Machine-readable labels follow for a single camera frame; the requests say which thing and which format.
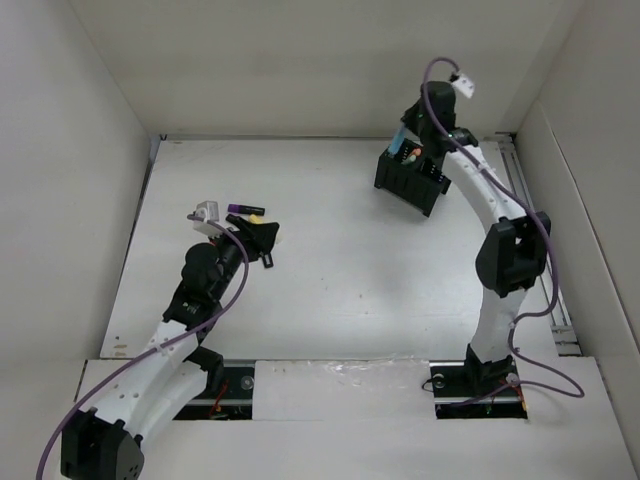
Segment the blue pastel highlighter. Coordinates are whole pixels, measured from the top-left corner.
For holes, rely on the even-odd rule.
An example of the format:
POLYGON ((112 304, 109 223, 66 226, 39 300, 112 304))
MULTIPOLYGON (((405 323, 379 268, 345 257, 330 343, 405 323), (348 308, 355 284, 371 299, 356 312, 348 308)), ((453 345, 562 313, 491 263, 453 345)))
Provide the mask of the blue pastel highlighter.
POLYGON ((406 132, 406 126, 403 123, 401 123, 387 148, 387 152, 391 156, 395 156, 399 152, 405 139, 405 132, 406 132))

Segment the green pastel highlighter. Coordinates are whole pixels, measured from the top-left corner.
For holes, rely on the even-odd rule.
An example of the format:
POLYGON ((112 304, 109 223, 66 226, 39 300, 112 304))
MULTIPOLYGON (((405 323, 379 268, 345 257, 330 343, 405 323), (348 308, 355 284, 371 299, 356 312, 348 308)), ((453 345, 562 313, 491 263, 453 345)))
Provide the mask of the green pastel highlighter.
POLYGON ((412 154, 412 155, 409 155, 408 157, 406 157, 403 160, 402 164, 407 166, 407 165, 410 165, 410 164, 414 163, 416 160, 417 160, 417 156, 412 154))

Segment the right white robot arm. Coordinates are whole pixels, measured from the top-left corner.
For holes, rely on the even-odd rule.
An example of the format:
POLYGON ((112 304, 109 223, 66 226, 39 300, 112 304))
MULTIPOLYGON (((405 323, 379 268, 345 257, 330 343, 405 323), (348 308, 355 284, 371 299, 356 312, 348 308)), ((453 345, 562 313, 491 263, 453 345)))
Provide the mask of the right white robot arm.
POLYGON ((509 334, 528 291, 546 263, 546 245, 534 221, 504 193, 477 140, 455 125, 456 93, 444 81, 429 81, 402 121, 423 146, 427 160, 455 185, 477 215, 485 239, 475 259, 483 287, 476 331, 455 374, 462 394, 486 395, 513 376, 509 334))

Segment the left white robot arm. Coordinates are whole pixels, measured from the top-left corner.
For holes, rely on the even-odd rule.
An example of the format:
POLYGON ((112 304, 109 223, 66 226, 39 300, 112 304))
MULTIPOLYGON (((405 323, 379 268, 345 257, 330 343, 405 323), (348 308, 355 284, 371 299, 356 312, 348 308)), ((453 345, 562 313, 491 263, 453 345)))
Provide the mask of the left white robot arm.
POLYGON ((228 228, 202 209, 189 215, 204 242, 190 247, 168 308, 141 354, 78 401, 60 429, 60 472, 67 479, 137 479, 152 441, 197 396, 224 384, 221 354, 203 342, 226 313, 222 300, 251 263, 272 267, 280 226, 230 214, 228 228))

